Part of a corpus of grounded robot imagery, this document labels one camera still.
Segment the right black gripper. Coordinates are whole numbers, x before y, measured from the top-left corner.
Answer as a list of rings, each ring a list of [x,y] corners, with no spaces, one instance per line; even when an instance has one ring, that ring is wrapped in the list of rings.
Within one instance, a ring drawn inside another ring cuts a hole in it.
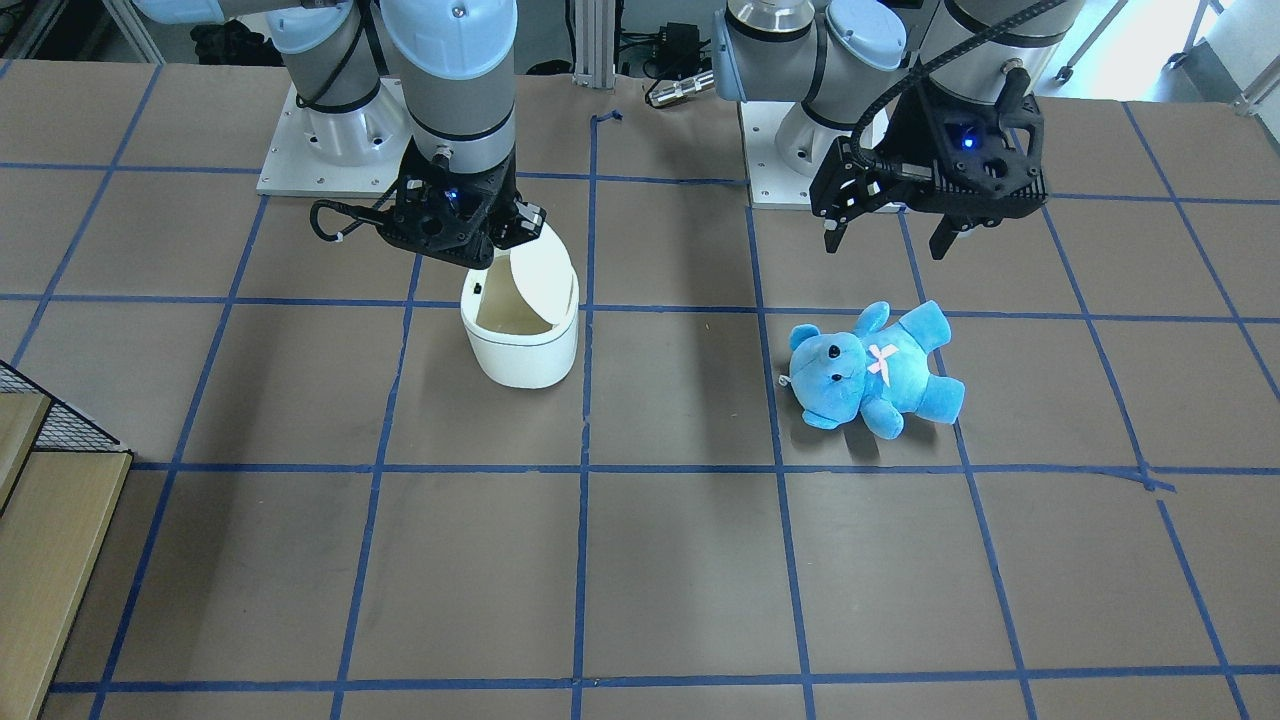
[[[389,245],[474,270],[488,269],[498,250],[538,240],[545,228],[545,209],[517,190],[515,152],[488,170],[460,173],[407,150],[394,197],[378,229]]]

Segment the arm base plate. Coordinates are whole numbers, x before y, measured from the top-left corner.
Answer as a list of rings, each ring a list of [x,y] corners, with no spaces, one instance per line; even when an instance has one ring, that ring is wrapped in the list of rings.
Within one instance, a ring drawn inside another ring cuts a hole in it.
[[[398,79],[385,78],[372,101],[346,114],[298,108],[285,96],[256,190],[265,196],[376,199],[398,176],[412,123]]]
[[[812,182],[844,132],[815,123],[797,102],[741,102],[739,115],[751,205],[810,211]]]

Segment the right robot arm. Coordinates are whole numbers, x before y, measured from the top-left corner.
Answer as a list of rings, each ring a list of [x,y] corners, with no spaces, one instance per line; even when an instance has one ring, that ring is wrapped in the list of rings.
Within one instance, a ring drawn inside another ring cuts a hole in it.
[[[516,181],[513,1],[141,1],[164,24],[264,14],[310,120],[312,155],[365,168],[404,141],[370,205],[319,199],[314,233],[362,225],[390,246],[472,270],[561,254],[545,210]]]

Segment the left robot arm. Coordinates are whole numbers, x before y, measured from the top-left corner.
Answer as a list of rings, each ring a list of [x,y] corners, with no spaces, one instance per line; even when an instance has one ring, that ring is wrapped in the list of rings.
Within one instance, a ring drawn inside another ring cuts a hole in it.
[[[832,133],[806,151],[827,252],[900,202],[937,215],[931,256],[1050,200],[1033,94],[1079,1],[727,1],[710,38],[717,94],[791,102]]]

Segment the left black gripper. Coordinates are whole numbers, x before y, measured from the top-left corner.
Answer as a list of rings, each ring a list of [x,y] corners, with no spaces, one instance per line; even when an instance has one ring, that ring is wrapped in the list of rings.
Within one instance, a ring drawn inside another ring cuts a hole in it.
[[[998,79],[992,102],[919,79],[899,96],[873,149],[851,138],[829,146],[809,190],[826,252],[838,251],[851,222],[888,202],[942,215],[929,237],[936,261],[980,222],[1032,214],[1050,200],[1043,131],[1029,76]]]

